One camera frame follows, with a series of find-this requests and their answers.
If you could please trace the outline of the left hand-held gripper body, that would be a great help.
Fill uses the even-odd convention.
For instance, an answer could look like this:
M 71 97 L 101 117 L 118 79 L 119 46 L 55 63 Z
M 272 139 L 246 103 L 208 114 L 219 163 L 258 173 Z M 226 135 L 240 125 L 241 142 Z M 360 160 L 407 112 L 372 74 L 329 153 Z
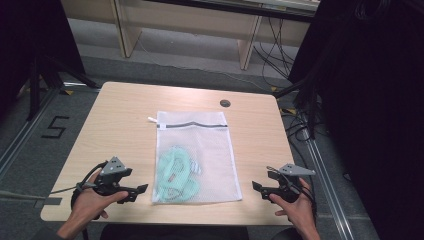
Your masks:
M 131 168 L 127 168 L 118 157 L 112 157 L 102 168 L 95 179 L 94 191 L 102 196 L 109 196 L 119 191 L 124 191 L 119 182 L 122 178 L 130 176 Z

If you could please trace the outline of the white mesh laundry bag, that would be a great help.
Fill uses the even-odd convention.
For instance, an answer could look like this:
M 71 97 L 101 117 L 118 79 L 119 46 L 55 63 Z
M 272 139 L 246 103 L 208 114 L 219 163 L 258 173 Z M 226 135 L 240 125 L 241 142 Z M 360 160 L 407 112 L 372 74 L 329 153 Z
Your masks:
M 200 190 L 191 201 L 182 203 L 152 202 L 155 204 L 209 204 L 239 201 L 242 191 L 229 127 L 222 112 L 159 111 L 149 119 L 156 124 L 156 164 L 171 147 L 188 151 L 202 173 L 196 176 Z

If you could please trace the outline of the grey tape strip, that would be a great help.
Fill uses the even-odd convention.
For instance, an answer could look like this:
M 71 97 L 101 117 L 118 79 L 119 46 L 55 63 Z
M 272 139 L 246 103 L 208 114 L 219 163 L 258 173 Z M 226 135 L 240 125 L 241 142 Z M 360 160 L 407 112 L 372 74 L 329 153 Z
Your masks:
M 45 205 L 60 205 L 61 204 L 62 199 L 61 198 L 56 198 L 56 197 L 48 197 L 45 199 L 38 199 L 35 204 L 34 207 L 37 209 L 43 208 Z

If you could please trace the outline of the person's left hand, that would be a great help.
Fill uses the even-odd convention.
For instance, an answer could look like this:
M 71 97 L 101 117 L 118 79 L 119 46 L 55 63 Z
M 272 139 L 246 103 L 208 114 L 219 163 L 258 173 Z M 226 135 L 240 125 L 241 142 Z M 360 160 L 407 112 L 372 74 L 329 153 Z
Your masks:
M 105 209 L 128 196 L 126 191 L 120 191 L 109 196 L 97 194 L 93 189 L 84 189 L 75 201 L 71 214 L 66 222 L 77 223 L 84 229 L 97 216 L 108 218 Z

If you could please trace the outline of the person's right hand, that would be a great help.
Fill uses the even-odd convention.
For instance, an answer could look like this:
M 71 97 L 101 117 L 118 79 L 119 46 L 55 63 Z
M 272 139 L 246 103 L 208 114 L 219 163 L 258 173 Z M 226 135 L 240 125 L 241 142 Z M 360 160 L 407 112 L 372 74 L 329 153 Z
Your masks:
M 283 200 L 280 196 L 271 194 L 270 200 L 281 207 L 276 216 L 286 215 L 298 231 L 316 229 L 311 200 L 301 193 L 294 203 Z

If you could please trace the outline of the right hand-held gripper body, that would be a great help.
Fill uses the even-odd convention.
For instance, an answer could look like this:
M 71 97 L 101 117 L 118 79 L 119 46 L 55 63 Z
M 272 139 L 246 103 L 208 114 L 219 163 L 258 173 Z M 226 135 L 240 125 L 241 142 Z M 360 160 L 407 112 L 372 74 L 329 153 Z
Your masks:
M 266 196 L 276 194 L 283 200 L 294 203 L 301 193 L 301 176 L 313 176 L 316 174 L 314 170 L 306 169 L 294 164 L 285 164 L 279 169 L 267 166 L 268 177 L 278 182 L 277 188 L 269 188 Z

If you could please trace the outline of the black tripod stand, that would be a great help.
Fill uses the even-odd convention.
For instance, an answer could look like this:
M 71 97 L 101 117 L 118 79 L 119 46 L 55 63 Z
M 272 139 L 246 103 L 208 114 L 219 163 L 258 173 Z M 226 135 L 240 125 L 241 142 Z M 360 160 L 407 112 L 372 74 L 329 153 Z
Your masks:
M 36 55 L 30 64 L 30 109 L 28 121 L 33 120 L 41 108 L 40 80 L 44 80 L 50 89 L 60 89 L 64 86 L 64 82 L 59 76 L 60 72 L 68 73 L 90 88 L 100 88 L 97 83 L 64 62 L 48 55 Z

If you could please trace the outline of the light wooden desk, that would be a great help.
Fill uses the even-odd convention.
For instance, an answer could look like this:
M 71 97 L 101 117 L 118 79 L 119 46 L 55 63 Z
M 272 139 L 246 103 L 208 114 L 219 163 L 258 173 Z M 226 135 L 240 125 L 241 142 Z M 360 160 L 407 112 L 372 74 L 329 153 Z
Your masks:
M 309 28 L 308 20 L 319 3 L 310 0 L 246 0 L 255 13 L 237 13 L 194 7 L 190 0 L 179 5 L 149 0 L 61 0 L 72 19 L 116 26 L 121 56 L 132 55 L 143 29 L 160 29 L 236 39 L 240 68 L 248 68 L 253 44 L 277 42 L 298 47 Z

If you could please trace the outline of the mint green garment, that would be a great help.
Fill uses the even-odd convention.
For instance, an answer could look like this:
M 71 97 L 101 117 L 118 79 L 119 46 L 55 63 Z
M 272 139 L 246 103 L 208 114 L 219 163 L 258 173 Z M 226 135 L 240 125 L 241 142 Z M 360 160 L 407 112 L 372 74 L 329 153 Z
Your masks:
M 156 164 L 154 201 L 159 203 L 182 203 L 191 201 L 199 192 L 196 179 L 202 170 L 187 150 L 171 147 Z

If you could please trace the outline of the person's dark lap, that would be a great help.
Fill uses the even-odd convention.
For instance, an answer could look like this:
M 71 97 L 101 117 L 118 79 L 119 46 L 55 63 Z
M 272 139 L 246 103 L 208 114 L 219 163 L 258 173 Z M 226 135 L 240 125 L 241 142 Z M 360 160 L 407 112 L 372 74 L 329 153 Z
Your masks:
M 108 224 L 100 240 L 249 240 L 246 227 Z

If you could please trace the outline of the black curtain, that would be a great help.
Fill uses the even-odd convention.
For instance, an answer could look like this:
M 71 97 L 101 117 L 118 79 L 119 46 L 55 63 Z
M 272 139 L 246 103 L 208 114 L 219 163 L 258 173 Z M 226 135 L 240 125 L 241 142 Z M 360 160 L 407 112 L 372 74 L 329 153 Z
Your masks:
M 65 71 L 93 87 L 85 77 L 61 0 L 0 0 L 0 116 L 36 71 L 53 86 Z
M 424 240 L 424 0 L 321 0 L 290 79 L 381 240 Z

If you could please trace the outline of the metal floor rail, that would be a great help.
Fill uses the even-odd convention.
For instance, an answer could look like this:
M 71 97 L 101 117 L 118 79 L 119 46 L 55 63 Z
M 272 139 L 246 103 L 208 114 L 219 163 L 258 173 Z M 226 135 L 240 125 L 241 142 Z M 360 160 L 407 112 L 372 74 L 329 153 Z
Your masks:
M 10 166 L 18 157 L 20 151 L 30 139 L 31 135 L 44 117 L 47 108 L 59 94 L 58 89 L 48 90 L 45 97 L 41 101 L 39 111 L 31 120 L 27 120 L 20 131 L 17 133 L 13 141 L 8 145 L 6 150 L 0 155 L 0 180 L 7 173 Z
M 307 148 L 311 155 L 316 175 L 321 183 L 335 225 L 340 234 L 340 238 L 341 240 L 354 240 L 351 225 L 345 215 L 345 212 L 336 194 L 335 188 L 331 182 L 321 152 L 318 149 L 318 145 L 316 141 L 311 137 L 307 129 L 304 129 L 302 131 L 302 134 L 306 139 Z

